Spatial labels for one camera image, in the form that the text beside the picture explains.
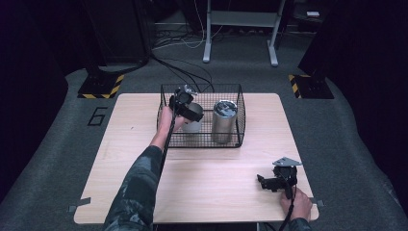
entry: camouflage sleeve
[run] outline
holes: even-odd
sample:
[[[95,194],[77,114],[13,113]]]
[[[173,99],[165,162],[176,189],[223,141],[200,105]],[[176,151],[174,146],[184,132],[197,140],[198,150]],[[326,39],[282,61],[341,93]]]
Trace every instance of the camouflage sleeve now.
[[[103,230],[152,230],[162,150],[148,146],[136,159],[117,192]]]
[[[289,230],[291,231],[312,231],[309,222],[304,218],[295,218],[289,223]]]

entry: gray carpet floor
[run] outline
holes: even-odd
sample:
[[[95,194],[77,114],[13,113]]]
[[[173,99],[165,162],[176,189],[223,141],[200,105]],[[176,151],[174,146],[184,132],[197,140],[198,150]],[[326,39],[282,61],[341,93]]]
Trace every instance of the gray carpet floor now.
[[[155,49],[154,54],[207,79],[208,71],[215,84],[241,84],[243,92],[279,94],[315,198],[325,203],[311,223],[315,230],[408,230],[387,176],[359,138],[353,112],[336,86],[327,81],[335,99],[294,97],[288,75],[302,74],[297,65],[312,37],[285,35],[277,51],[278,67],[269,63],[267,39],[225,36],[214,41],[209,64],[202,63],[204,44],[194,49],[172,45]],[[76,224],[74,213],[67,211],[81,198],[117,99],[77,98],[86,77],[85,70],[66,76],[69,90],[57,118],[0,205],[0,230],[100,230],[98,224]],[[125,75],[118,94],[159,92],[161,84],[170,83],[184,82],[150,60]],[[99,111],[105,119],[101,126],[87,126],[96,107],[108,108]]]

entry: white cup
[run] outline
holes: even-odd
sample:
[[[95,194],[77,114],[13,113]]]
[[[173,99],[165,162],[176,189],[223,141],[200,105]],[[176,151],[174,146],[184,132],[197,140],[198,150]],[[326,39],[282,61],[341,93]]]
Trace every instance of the white cup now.
[[[189,105],[189,109],[198,114],[202,114],[203,112],[203,108],[199,104],[192,103],[192,102]],[[199,122],[192,121],[189,123],[184,123],[181,126],[181,128],[183,129],[183,132],[185,133],[199,133],[201,129],[201,124],[202,124],[202,119],[200,119]]]

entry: hand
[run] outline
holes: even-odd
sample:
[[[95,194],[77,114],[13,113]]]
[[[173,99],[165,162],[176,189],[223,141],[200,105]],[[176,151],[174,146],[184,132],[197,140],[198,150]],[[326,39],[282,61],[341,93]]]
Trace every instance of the hand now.
[[[159,118],[159,127],[150,145],[158,146],[160,149],[162,149],[162,151],[165,149],[168,130],[170,129],[172,118],[173,111],[169,107],[163,107]],[[174,121],[173,132],[177,131],[185,122],[188,122],[188,120],[182,116],[177,116]]]
[[[158,127],[158,132],[164,132],[168,133],[168,130],[170,129],[171,125],[171,120],[173,118],[173,111],[168,107],[164,106],[162,108],[162,113],[160,114],[159,117],[159,127]],[[176,116],[175,121],[174,121],[174,128],[173,132],[177,131],[183,123],[188,122],[188,120],[182,116]]]
[[[291,215],[291,220],[295,218],[305,218],[310,221],[310,212],[312,209],[312,201],[309,197],[300,189],[292,187],[293,193],[295,192],[295,198],[293,202],[293,211]],[[281,194],[280,204],[282,206],[285,215],[289,212],[289,207],[291,206],[291,200],[286,198],[285,192]]]

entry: black curtain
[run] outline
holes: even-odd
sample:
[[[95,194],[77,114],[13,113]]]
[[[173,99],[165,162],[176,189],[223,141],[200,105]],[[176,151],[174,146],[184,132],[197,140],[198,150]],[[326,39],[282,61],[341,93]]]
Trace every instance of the black curtain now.
[[[0,201],[64,103],[64,77],[83,68],[69,38],[73,29],[103,64],[80,0],[0,1]]]
[[[406,214],[407,12],[404,0],[338,0],[299,64],[308,74],[321,70],[342,91]]]

